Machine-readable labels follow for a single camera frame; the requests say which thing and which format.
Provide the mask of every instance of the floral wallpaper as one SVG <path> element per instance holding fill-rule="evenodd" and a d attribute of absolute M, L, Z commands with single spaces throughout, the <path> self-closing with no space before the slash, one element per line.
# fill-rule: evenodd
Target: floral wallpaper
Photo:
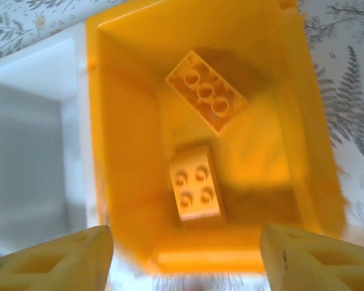
<path fill-rule="evenodd" d="M 122 0 L 0 0 L 0 58 Z M 298 0 L 320 85 L 343 194 L 344 239 L 364 246 L 364 0 Z M 113 260 L 108 290 L 267 291 L 264 275 L 151 277 Z"/>

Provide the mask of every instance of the lego stud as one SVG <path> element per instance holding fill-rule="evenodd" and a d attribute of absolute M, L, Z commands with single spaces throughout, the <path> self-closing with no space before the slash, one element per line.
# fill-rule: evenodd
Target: lego stud
<path fill-rule="evenodd" d="M 199 167 L 195 171 L 195 179 L 198 182 L 203 182 L 207 179 L 207 168 L 205 167 Z"/>
<path fill-rule="evenodd" d="M 203 204 L 207 204 L 213 200 L 213 191 L 210 188 L 204 188 L 201 191 L 200 200 Z"/>
<path fill-rule="evenodd" d="M 182 208 L 188 208 L 192 205 L 193 196 L 189 192 L 183 192 L 180 198 L 180 206 Z"/>
<path fill-rule="evenodd" d="M 212 112 L 218 117 L 226 117 L 230 109 L 228 100 L 223 96 L 216 97 L 212 102 Z"/>
<path fill-rule="evenodd" d="M 187 175 L 185 172 L 178 172 L 175 175 L 175 185 L 178 187 L 182 187 L 187 183 Z"/>
<path fill-rule="evenodd" d="M 183 77 L 183 83 L 189 89 L 197 91 L 200 82 L 200 73 L 197 70 L 188 70 Z"/>
<path fill-rule="evenodd" d="M 210 104 L 213 101 L 214 89 L 213 86 L 209 83 L 202 83 L 198 87 L 197 96 L 198 102 L 204 102 L 206 104 Z"/>

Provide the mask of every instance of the yellow lego brick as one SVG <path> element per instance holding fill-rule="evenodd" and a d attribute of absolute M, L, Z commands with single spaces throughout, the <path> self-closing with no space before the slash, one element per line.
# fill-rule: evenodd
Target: yellow lego brick
<path fill-rule="evenodd" d="M 260 242 L 272 291 L 364 291 L 364 247 L 276 224 Z"/>
<path fill-rule="evenodd" d="M 113 255 L 107 226 L 0 258 L 0 291 L 102 291 Z"/>
<path fill-rule="evenodd" d="M 194 51 L 171 71 L 166 82 L 199 112 L 216 134 L 247 104 L 245 98 Z"/>
<path fill-rule="evenodd" d="M 209 147 L 177 153 L 171 157 L 169 167 L 181 220 L 224 217 Z"/>

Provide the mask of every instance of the triangular cutout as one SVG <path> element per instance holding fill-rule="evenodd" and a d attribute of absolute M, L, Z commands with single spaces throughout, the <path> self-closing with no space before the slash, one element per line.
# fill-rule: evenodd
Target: triangular cutout
<path fill-rule="evenodd" d="M 260 244 L 272 291 L 364 291 L 364 247 L 277 224 Z"/>
<path fill-rule="evenodd" d="M 0 291 L 104 290 L 113 243 L 97 226 L 0 258 Z"/>

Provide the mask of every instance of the yellow container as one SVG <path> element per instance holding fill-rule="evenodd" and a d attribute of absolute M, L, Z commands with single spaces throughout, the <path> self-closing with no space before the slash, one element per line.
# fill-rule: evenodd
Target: yellow container
<path fill-rule="evenodd" d="M 90 18 L 87 37 L 99 210 L 147 271 L 264 271 L 266 222 L 340 236 L 344 200 L 295 0 L 131 0 Z M 165 82 L 191 50 L 248 102 L 219 136 Z M 227 221 L 182 226 L 167 163 L 203 145 Z"/>

